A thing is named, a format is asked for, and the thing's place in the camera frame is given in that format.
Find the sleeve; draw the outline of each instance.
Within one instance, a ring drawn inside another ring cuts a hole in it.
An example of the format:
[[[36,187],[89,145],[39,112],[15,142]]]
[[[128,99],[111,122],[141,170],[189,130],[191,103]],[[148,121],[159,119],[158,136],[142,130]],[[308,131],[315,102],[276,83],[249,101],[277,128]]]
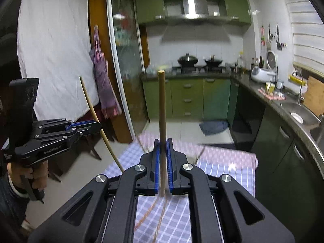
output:
[[[26,218],[29,198],[19,193],[10,183],[8,173],[0,178],[0,212],[19,228]]]

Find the countertop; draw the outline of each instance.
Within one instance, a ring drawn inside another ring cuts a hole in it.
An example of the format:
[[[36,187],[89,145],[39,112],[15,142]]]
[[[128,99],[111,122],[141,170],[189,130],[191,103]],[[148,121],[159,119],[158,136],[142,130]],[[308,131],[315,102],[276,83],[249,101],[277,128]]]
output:
[[[249,78],[249,74],[233,74],[228,73],[223,70],[222,73],[188,73],[188,74],[174,74],[172,72],[166,73],[166,79],[190,79],[190,78],[231,78],[239,85],[242,85],[247,90],[249,90],[255,97],[260,99],[263,103],[273,108],[274,111],[293,129],[295,134],[299,137],[299,139],[304,143],[305,147],[309,151],[309,153],[314,158],[322,177],[324,178],[324,155],[315,144],[314,140],[307,133],[308,129],[301,126],[298,122],[296,122],[290,114],[288,114],[281,106],[281,102],[295,102],[296,100],[286,94],[285,101],[273,101],[269,100],[261,93],[259,93],[258,89],[261,87],[261,84],[252,81]],[[157,80],[157,75],[153,74],[144,74],[142,76],[142,81],[154,81]]]

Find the cup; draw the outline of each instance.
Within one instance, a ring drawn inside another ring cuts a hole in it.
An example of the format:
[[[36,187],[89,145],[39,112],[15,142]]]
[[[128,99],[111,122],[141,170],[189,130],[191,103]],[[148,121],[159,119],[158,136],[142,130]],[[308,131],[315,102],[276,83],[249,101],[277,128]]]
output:
[[[283,89],[284,82],[282,80],[278,79],[276,84],[279,91]]]
[[[273,95],[275,85],[271,82],[266,82],[265,83],[265,93],[267,95]]]

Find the double sink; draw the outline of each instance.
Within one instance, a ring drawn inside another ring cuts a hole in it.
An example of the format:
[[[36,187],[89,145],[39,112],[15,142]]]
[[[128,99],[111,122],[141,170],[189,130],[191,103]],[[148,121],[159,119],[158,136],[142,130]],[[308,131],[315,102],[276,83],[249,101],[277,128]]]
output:
[[[303,131],[310,137],[312,142],[318,146],[322,154],[324,154],[324,127],[320,127],[320,120],[305,106],[295,102],[282,102],[280,106],[290,116],[292,112],[298,114],[303,119],[303,123],[296,120]]]

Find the white curtain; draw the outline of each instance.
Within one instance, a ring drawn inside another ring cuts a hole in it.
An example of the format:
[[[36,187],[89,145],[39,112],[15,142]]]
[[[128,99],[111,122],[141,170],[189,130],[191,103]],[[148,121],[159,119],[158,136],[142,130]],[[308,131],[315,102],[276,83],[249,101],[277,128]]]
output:
[[[324,74],[324,25],[309,0],[286,0],[294,39],[294,62]]]
[[[38,120],[77,120],[89,110],[79,76],[98,104],[90,47],[88,0],[22,0],[17,52],[22,77],[39,78]]]

